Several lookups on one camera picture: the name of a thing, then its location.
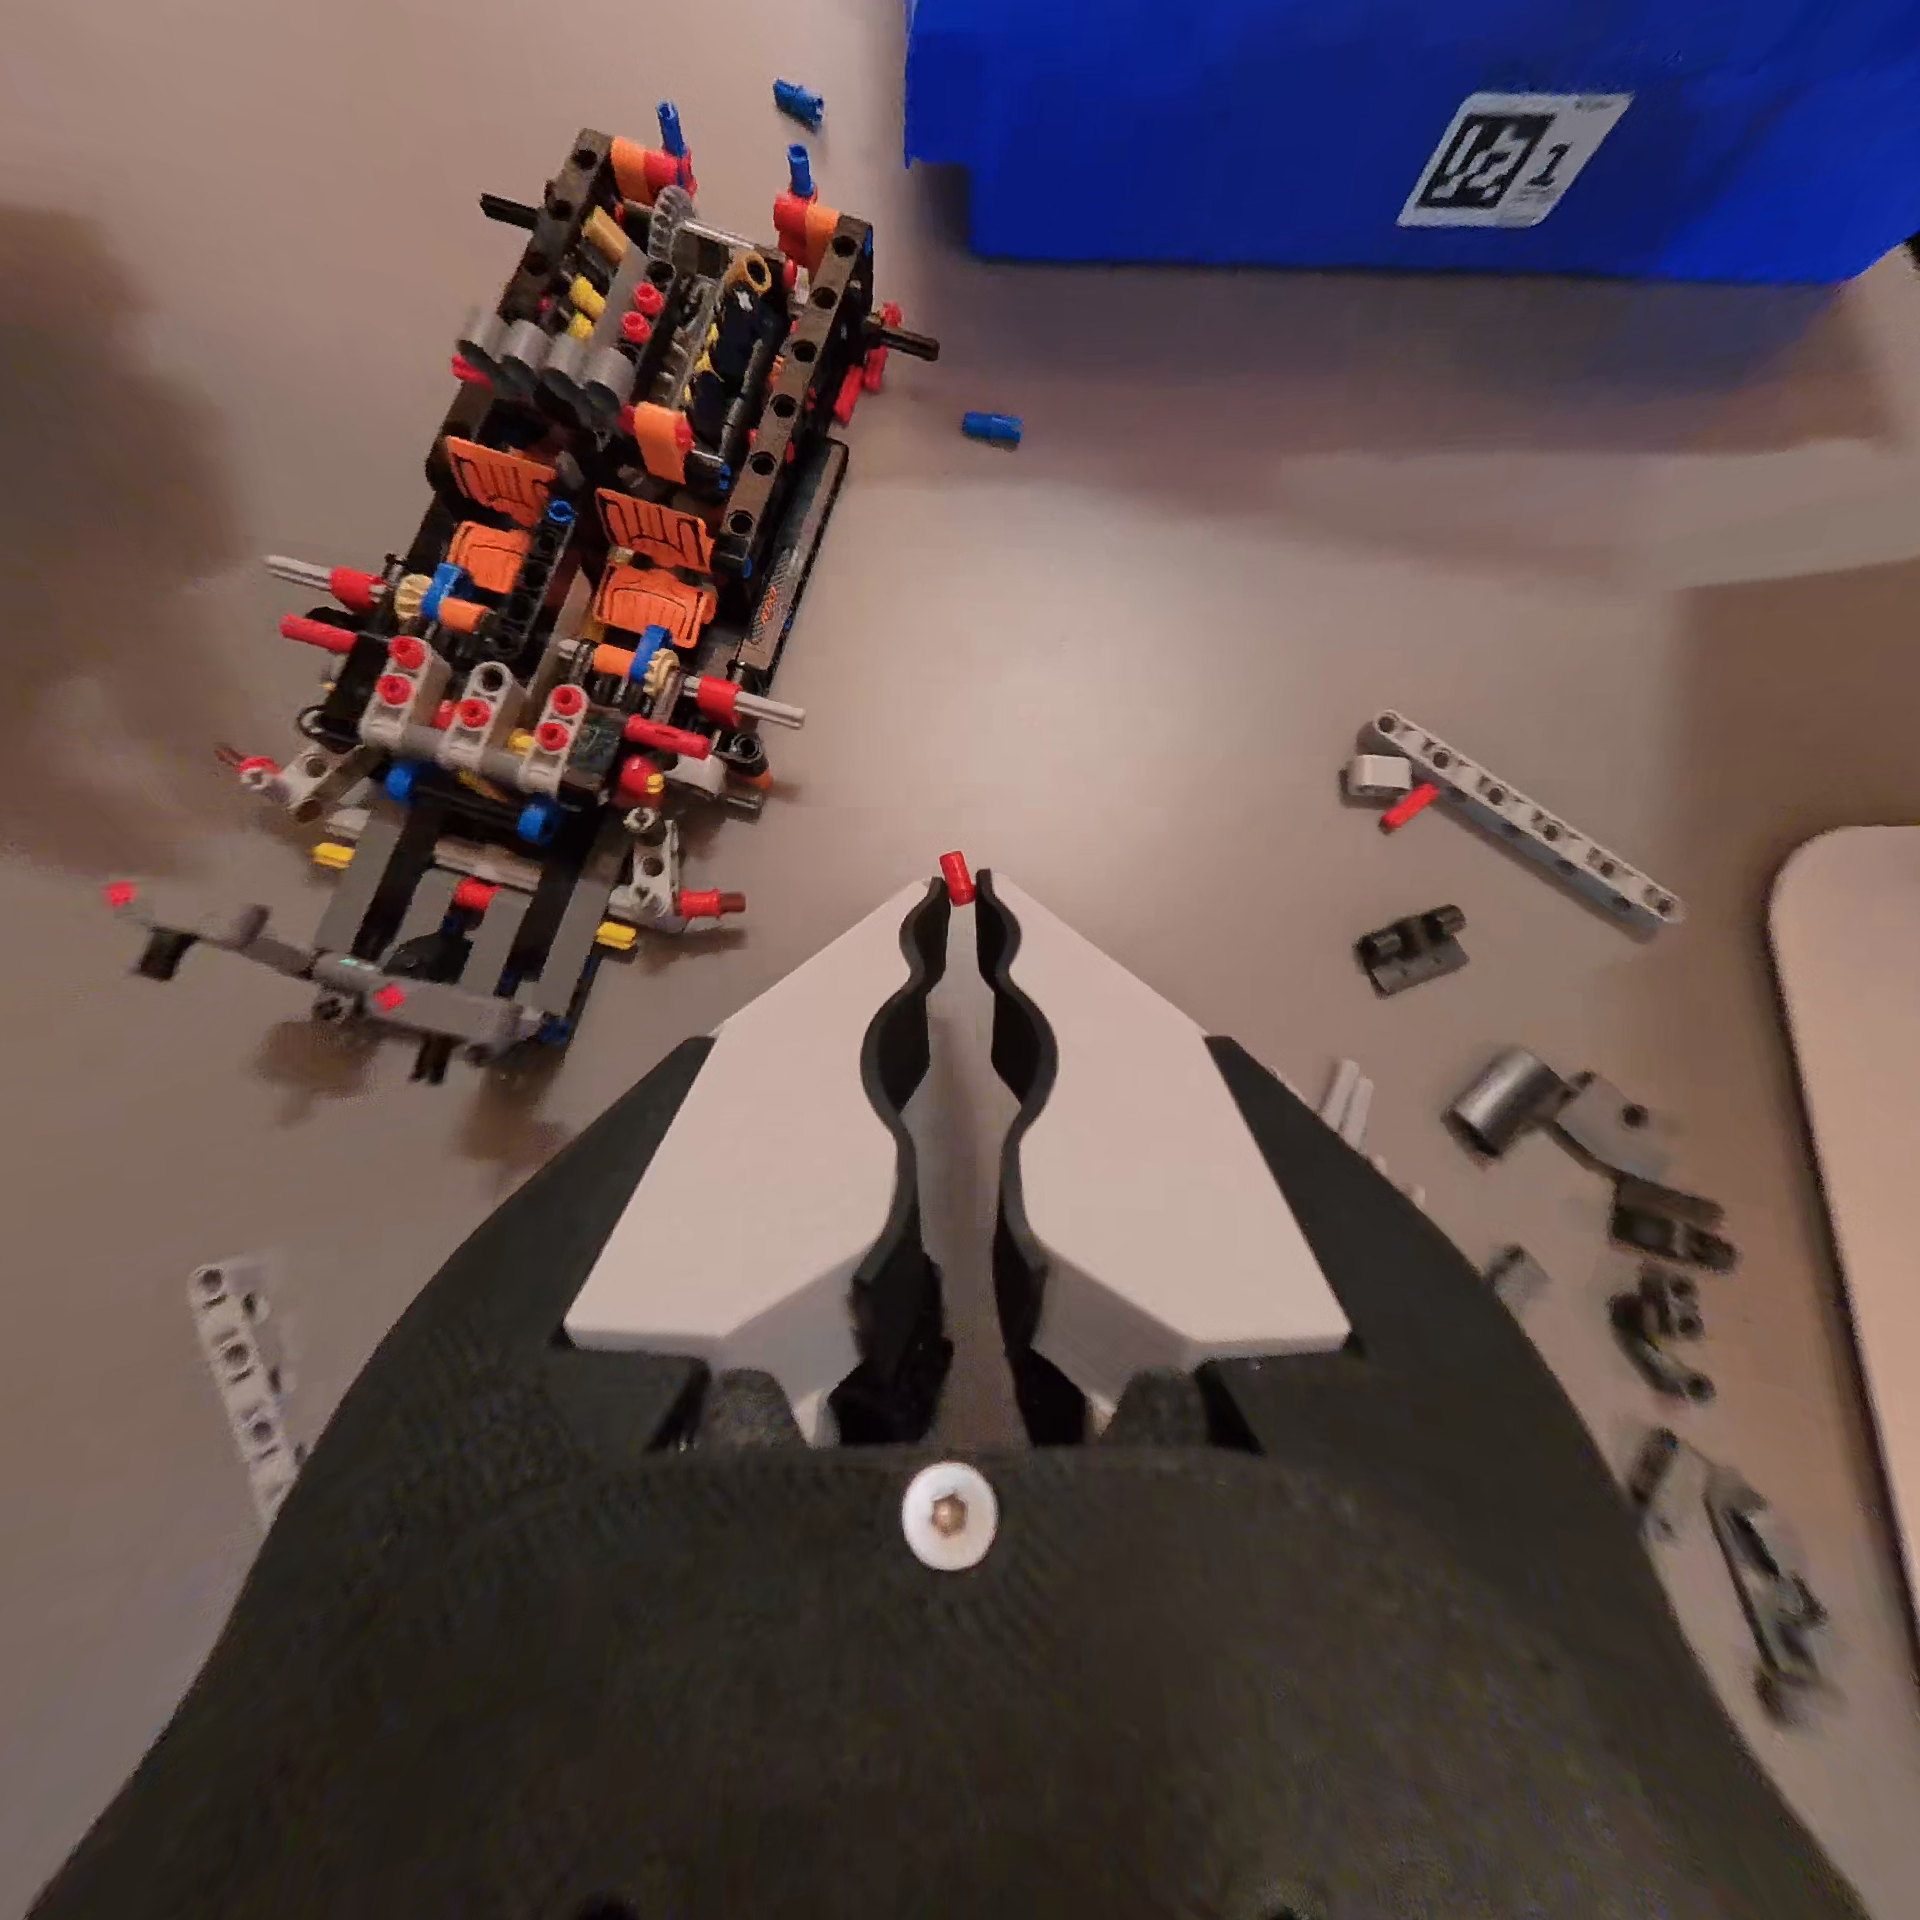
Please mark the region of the light grey lego beam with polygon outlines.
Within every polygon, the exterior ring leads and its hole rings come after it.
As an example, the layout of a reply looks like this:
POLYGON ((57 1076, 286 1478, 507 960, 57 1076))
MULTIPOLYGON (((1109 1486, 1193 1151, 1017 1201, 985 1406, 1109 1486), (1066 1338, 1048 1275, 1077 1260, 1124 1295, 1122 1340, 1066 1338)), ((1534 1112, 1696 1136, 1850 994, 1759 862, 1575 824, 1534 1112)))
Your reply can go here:
POLYGON ((271 1530, 311 1453, 287 1323, 275 1311, 279 1280, 282 1260, 251 1253, 195 1265, 184 1282, 187 1323, 259 1530, 271 1530))

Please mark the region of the black lego connector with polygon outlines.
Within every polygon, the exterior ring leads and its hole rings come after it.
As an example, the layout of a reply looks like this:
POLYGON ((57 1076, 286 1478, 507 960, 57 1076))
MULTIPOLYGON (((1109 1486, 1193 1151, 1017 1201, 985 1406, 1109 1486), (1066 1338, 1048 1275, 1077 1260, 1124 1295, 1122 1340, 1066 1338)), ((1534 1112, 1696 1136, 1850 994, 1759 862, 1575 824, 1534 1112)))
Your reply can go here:
POLYGON ((1611 1183, 1606 1237, 1650 1260, 1728 1277, 1740 1253, 1724 1234, 1724 1208, 1661 1183, 1618 1175, 1611 1183))

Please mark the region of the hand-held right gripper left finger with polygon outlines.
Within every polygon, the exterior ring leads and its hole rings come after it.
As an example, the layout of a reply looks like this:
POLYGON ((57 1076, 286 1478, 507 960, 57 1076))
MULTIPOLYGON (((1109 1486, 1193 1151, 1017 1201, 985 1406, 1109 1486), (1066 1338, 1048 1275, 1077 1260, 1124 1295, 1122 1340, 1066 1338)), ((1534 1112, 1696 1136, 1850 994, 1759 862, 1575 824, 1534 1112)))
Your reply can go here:
POLYGON ((942 879, 908 884, 712 1031, 571 1346, 765 1377, 812 1444, 927 1435, 952 1349, 903 1111, 950 913, 942 879))

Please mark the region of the black curved lego piece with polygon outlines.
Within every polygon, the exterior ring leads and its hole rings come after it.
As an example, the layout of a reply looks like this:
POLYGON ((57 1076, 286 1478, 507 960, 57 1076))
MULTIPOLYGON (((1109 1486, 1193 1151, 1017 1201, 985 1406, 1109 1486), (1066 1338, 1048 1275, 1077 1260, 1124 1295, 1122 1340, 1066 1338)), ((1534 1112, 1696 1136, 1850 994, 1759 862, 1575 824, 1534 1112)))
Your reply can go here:
POLYGON ((1613 1295, 1606 1311, 1622 1355, 1651 1391, 1691 1406, 1714 1405, 1716 1383, 1686 1355, 1705 1336, 1699 1291, 1689 1277, 1643 1263, 1636 1285, 1613 1295))

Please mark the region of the long grey lego beam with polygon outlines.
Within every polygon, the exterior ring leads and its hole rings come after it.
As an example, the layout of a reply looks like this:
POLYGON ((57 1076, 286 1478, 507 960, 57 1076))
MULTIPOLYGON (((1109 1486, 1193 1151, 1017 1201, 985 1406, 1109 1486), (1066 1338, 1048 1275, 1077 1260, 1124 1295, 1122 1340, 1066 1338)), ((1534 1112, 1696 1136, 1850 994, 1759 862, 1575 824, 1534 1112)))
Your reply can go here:
POLYGON ((1686 907, 1672 888, 1408 714, 1387 709, 1369 716, 1356 754, 1408 759, 1420 782, 1442 789, 1430 809, 1450 812, 1636 937, 1683 924, 1686 907))

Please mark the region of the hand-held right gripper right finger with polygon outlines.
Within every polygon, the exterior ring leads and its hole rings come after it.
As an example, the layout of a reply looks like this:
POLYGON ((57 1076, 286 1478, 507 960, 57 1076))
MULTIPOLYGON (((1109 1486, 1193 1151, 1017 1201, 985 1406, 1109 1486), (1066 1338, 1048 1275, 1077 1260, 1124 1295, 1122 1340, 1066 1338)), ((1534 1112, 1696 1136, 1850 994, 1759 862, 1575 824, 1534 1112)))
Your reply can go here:
POLYGON ((1349 1316, 1206 1031, 1009 879, 972 880, 1016 1103, 992 1278, 1024 1436, 1082 1444, 1146 1377, 1337 1353, 1349 1316))

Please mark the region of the small black lego bracket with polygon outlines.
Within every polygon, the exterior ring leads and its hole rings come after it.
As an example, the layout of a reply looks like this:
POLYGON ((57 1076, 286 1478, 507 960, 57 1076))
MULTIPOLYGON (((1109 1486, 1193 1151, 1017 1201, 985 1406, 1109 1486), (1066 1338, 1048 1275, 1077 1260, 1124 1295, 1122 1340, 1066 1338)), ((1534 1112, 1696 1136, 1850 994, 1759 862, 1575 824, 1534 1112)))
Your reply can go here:
POLYGON ((1451 902, 1397 918, 1356 939, 1356 964, 1377 996, 1402 996, 1470 964, 1460 941, 1465 924, 1451 902))

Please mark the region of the lego car chassis model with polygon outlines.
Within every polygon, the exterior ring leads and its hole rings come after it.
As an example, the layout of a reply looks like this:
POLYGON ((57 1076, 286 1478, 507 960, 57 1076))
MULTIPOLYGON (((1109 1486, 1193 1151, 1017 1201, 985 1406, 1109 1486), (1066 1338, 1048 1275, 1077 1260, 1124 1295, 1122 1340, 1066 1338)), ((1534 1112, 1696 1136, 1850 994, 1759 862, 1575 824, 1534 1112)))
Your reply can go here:
POLYGON ((134 971, 198 950, 309 991, 309 1019, 404 1039, 411 1076, 571 1043, 603 964, 745 910, 684 876, 684 814, 756 819, 772 693, 843 490, 843 429, 935 339, 879 301, 870 220, 786 155, 767 234, 709 225, 671 101, 650 138, 580 131, 537 203, 483 197, 523 247, 462 325, 410 544, 375 571, 267 563, 322 603, 286 759, 239 786, 313 829, 307 934, 261 904, 113 882, 134 971))

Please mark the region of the grey cylinder lego piece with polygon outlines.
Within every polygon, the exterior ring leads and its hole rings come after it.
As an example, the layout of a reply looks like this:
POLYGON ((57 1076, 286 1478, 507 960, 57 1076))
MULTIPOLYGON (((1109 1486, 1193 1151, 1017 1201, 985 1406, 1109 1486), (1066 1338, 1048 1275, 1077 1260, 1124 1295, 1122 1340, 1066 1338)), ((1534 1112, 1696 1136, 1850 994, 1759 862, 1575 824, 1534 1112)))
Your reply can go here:
POLYGON ((1547 1133, 1611 1179, 1659 1184, 1668 1173, 1668 1144, 1648 1106, 1593 1070, 1559 1074, 1517 1047, 1481 1069, 1451 1098, 1444 1120, 1483 1161, 1499 1161, 1532 1134, 1547 1133))

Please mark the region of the blue plastic bin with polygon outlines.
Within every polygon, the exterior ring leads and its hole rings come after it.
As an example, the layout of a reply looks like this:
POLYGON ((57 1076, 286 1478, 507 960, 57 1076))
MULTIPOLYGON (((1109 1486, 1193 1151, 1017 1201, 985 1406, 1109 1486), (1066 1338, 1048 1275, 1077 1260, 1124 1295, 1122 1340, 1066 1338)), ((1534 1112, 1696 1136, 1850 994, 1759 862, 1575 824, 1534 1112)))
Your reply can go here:
POLYGON ((903 158, 1044 264, 1847 283, 1916 234, 1914 2, 924 2, 903 158))

